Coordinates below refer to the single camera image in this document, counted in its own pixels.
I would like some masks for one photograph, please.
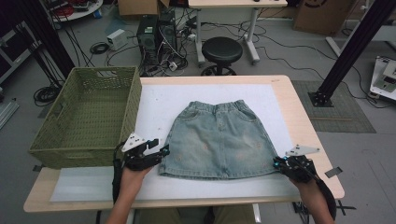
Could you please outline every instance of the white paper sheet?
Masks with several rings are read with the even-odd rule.
[[[160,144],[146,153],[163,146],[172,123],[191,101],[221,104],[244,100],[262,121],[278,155],[292,148],[289,131],[270,85],[145,85],[143,86],[135,132],[148,139],[160,139]],[[102,183],[86,178],[83,169],[98,176]],[[52,195],[52,202],[111,201],[112,167],[62,169]],[[221,181],[185,180],[158,175],[157,167],[145,177],[137,200],[207,199],[282,196],[296,193],[287,178],[264,175],[253,178]]]

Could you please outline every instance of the human arm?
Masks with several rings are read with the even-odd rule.
[[[320,191],[315,179],[311,179],[308,183],[296,182],[292,179],[290,179],[290,181],[300,191],[301,199],[308,208],[316,224],[334,223],[326,199]]]
[[[142,187],[145,175],[152,167],[143,171],[132,171],[124,168],[120,184],[120,194],[111,210],[106,224],[124,224],[128,218],[136,194]]]

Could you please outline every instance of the black chair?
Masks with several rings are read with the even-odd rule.
[[[207,67],[201,76],[236,76],[231,63],[238,61],[242,56],[243,50],[241,45],[235,40],[228,37],[214,37],[206,40],[202,45],[202,54],[204,57],[216,65]]]

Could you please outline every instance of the person's leg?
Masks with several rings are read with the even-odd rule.
[[[181,224],[177,208],[148,208],[138,211],[138,224]]]
[[[256,224],[252,204],[214,207],[215,224]]]

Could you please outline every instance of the woven basket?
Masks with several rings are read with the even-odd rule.
[[[53,169],[111,166],[134,131],[141,91],[137,67],[74,68],[29,152]]]

